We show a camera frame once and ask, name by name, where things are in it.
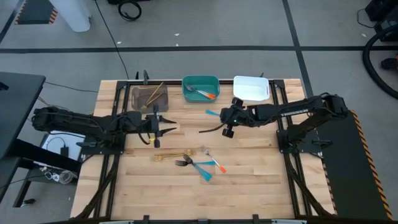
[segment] black metal frame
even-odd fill
[[[122,113],[127,111],[127,106],[129,103],[129,93],[130,93],[130,87],[134,85],[159,85],[160,83],[164,83],[165,85],[181,85],[182,81],[181,80],[149,80],[149,77],[145,77],[145,80],[134,80],[134,81],[118,81],[116,85],[116,92],[115,92],[115,97],[114,97],[114,103],[113,103],[113,110],[112,110],[112,115],[116,116],[118,112],[118,106],[119,106],[119,97],[121,94],[121,90],[124,89],[124,99],[123,99],[123,106],[122,106]],[[233,80],[220,80],[220,85],[232,85]],[[269,84],[271,86],[271,93],[272,93],[272,99],[274,100],[275,104],[279,104],[279,100],[277,97],[277,87],[280,88],[280,93],[282,95],[282,102],[283,103],[288,103],[287,101],[287,94],[285,90],[285,85],[283,80],[269,80]],[[282,119],[277,120],[278,124],[278,130],[282,130],[284,128]],[[287,124],[291,125],[292,124],[292,118],[287,117]],[[319,216],[314,217],[312,216],[311,212],[311,205],[315,208],[315,205],[320,205],[315,197],[311,194],[309,189],[307,189],[305,185],[305,178],[303,174],[303,169],[302,169],[302,163],[300,160],[300,154],[293,153],[293,157],[295,159],[295,166],[296,168],[294,169],[293,164],[290,160],[290,154],[289,153],[283,153],[284,161],[285,161],[285,166],[286,166],[286,171],[287,171],[287,177],[289,181],[289,189],[290,189],[290,196],[292,199],[292,208],[294,211],[295,219],[296,220],[308,220],[309,223],[398,223],[395,221],[380,221],[380,220],[355,220],[355,219],[344,219],[344,218],[338,218],[334,216],[325,216],[327,212],[321,212],[319,213]],[[82,211],[80,215],[78,215],[76,218],[73,218],[68,221],[64,222],[56,222],[56,223],[99,223],[99,222],[104,222],[104,221],[110,221],[111,219],[111,214],[112,214],[112,207],[113,207],[113,199],[114,199],[114,191],[115,191],[115,186],[116,186],[116,178],[117,178],[117,173],[118,173],[118,165],[119,165],[119,159],[120,155],[115,155],[112,168],[106,175],[106,171],[108,169],[108,163],[109,163],[109,155],[104,155],[104,160],[103,160],[103,165],[102,165],[102,170],[101,170],[101,176],[99,178],[99,188],[97,193],[95,193],[94,197],[91,199],[90,203],[88,206]],[[301,215],[300,214],[300,209],[299,209],[299,203],[297,200],[297,193],[295,189],[295,183],[299,186],[299,188],[302,191],[302,197],[304,201],[304,207],[305,207],[305,213],[306,215]],[[108,195],[108,201],[106,204],[106,214],[104,217],[100,217],[100,209],[101,209],[101,201],[102,201],[102,194],[105,191],[105,189],[108,187],[108,184],[110,184],[109,187],[109,195]],[[93,218],[88,218],[90,213],[94,210],[94,216]],[[134,223],[276,223],[275,220],[271,219],[259,219],[258,215],[254,214],[253,219],[251,220],[149,220],[148,215],[144,215],[142,220],[134,220]]]

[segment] teal bowl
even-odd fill
[[[211,100],[197,91],[189,91],[184,84],[191,85],[197,90],[215,94],[216,98]],[[187,75],[182,79],[182,94],[189,103],[212,103],[220,95],[220,82],[213,75]]]

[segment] black desk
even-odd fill
[[[78,161],[17,139],[44,81],[42,75],[0,72],[0,82],[8,87],[0,90],[0,201],[17,168],[32,169],[33,161],[74,172],[80,170]]]

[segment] wooden table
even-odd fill
[[[284,81],[289,102],[304,98],[299,79]],[[95,116],[111,114],[116,82],[101,82]],[[177,124],[162,124],[161,128],[177,129],[161,137],[160,149],[144,145],[136,134],[127,135],[126,150],[119,163],[112,220],[142,220],[143,215],[150,215],[151,220],[250,219],[252,214],[258,214],[259,218],[293,218],[285,164],[275,135],[277,124],[260,128],[238,126],[232,139],[222,136],[221,130],[198,134],[199,130],[220,124],[219,117],[205,114],[205,110],[230,107],[233,87],[221,85],[221,95],[212,104],[187,103],[181,86],[168,86],[168,89],[169,110],[162,115]],[[272,97],[264,103],[272,103]],[[293,121],[299,123],[306,117],[294,116]],[[215,166],[202,166],[213,174],[206,182],[193,166],[174,165],[174,160],[182,158],[151,160],[155,153],[194,149],[197,151],[192,156],[194,161],[209,161],[200,150],[202,146],[224,165],[227,173],[222,174]],[[302,154],[301,158],[308,188],[333,213],[321,160],[309,154]],[[83,164],[71,217],[78,215],[96,192],[102,161],[103,156],[93,156]],[[297,192],[303,213],[298,187]],[[104,194],[101,215],[107,195]]]

